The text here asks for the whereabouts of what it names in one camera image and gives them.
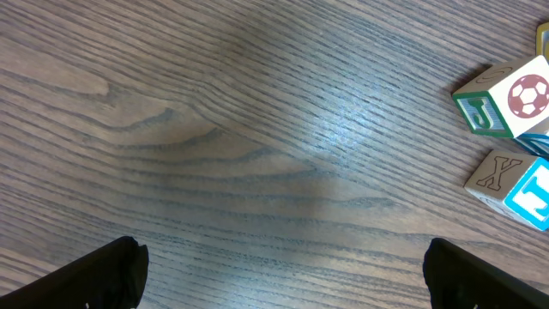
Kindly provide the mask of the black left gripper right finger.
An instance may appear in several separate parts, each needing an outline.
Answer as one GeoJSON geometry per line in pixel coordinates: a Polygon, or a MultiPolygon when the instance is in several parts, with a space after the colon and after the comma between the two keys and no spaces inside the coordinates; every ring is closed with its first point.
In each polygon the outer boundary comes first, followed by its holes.
{"type": "Polygon", "coordinates": [[[425,253],[432,309],[548,309],[548,295],[452,244],[435,238],[425,253]]]}

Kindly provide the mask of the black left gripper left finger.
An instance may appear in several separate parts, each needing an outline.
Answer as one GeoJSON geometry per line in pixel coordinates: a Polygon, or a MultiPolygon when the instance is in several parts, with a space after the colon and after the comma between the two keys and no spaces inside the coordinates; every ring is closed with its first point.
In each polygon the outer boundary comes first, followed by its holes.
{"type": "Polygon", "coordinates": [[[123,236],[2,296],[1,309],[136,308],[148,263],[148,248],[123,236]]]}

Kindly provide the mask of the blue letter wooden block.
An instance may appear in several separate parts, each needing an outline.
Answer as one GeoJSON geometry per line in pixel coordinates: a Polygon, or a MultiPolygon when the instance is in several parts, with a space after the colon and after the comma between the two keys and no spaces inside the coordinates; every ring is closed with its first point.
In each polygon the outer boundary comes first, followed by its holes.
{"type": "Polygon", "coordinates": [[[540,231],[548,229],[548,160],[491,151],[464,189],[501,215],[540,231]]]}

